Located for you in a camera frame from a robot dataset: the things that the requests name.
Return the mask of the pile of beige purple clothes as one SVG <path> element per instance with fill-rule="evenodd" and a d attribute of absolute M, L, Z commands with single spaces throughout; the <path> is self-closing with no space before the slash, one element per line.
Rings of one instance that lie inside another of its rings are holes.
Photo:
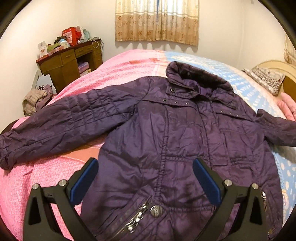
<path fill-rule="evenodd" d="M 31 89 L 23 99 L 22 107 L 25 116 L 31 116 L 41 110 L 53 97 L 53 89 L 46 84 L 43 89 Z"/>

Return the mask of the folded pink blanket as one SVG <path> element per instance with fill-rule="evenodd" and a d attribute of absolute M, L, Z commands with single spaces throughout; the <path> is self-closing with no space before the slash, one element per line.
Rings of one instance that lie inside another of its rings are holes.
<path fill-rule="evenodd" d="M 288 94 L 285 92 L 280 94 L 277 106 L 288 120 L 296 121 L 296 103 Z"/>

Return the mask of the cream wooden headboard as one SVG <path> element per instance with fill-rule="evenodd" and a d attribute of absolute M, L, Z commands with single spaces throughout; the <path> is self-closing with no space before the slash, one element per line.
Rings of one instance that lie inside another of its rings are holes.
<path fill-rule="evenodd" d="M 280 60 L 269 60 L 256 65 L 254 69 L 263 69 L 268 75 L 282 76 L 277 95 L 284 92 L 295 101 L 295 66 Z"/>

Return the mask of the patterned pillow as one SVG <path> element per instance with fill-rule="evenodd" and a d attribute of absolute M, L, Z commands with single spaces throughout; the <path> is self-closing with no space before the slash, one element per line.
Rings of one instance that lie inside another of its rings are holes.
<path fill-rule="evenodd" d="M 274 96 L 279 94 L 281 84 L 286 77 L 283 73 L 266 67 L 255 67 L 243 69 L 242 71 Z"/>

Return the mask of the brown wooden desk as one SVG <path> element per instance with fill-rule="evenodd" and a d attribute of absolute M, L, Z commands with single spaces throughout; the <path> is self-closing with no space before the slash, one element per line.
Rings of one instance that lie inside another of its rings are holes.
<path fill-rule="evenodd" d="M 36 60 L 41 73 L 50 75 L 58 93 L 80 78 L 78 64 L 82 62 L 87 62 L 91 71 L 103 63 L 101 39 L 77 44 Z"/>

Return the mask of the beige side window curtain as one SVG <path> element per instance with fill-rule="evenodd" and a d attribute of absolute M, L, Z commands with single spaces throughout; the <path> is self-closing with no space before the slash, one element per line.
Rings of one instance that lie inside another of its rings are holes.
<path fill-rule="evenodd" d="M 285 47 L 283 56 L 287 63 L 296 66 L 296 51 L 287 34 L 285 34 Z"/>

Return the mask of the white card box on desk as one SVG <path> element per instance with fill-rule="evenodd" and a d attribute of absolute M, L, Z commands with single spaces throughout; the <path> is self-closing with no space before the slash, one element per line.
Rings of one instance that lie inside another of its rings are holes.
<path fill-rule="evenodd" d="M 46 44 L 45 41 L 40 42 L 38 44 L 38 49 L 39 49 L 39 56 L 40 56 L 40 58 L 48 55 L 48 48 L 47 48 L 47 44 Z"/>

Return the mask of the red gift box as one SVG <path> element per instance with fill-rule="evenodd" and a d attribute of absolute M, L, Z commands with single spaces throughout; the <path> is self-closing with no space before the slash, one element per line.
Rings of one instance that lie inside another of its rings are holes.
<path fill-rule="evenodd" d="M 81 32 L 74 27 L 69 27 L 62 31 L 62 36 L 66 38 L 66 41 L 71 46 L 75 46 L 81 38 Z"/>

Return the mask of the beige patterned window curtain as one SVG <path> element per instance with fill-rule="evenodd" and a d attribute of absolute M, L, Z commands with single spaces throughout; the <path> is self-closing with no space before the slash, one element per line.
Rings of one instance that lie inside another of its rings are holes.
<path fill-rule="evenodd" d="M 116 1 L 115 41 L 197 46 L 199 1 Z"/>

